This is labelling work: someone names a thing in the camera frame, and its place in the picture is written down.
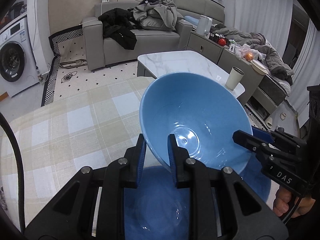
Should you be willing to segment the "person's right hand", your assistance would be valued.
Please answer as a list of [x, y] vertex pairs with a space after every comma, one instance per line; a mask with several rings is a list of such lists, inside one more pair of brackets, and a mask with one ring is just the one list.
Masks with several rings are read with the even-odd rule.
[[[287, 213], [289, 210], [289, 201], [291, 200], [292, 193], [283, 187], [279, 187], [276, 192], [276, 198], [273, 202], [273, 211], [274, 213], [280, 217], [283, 214]], [[304, 215], [308, 213], [313, 207], [315, 200], [311, 197], [305, 197], [301, 200], [298, 208], [293, 213], [292, 218], [296, 218], [298, 216]]]

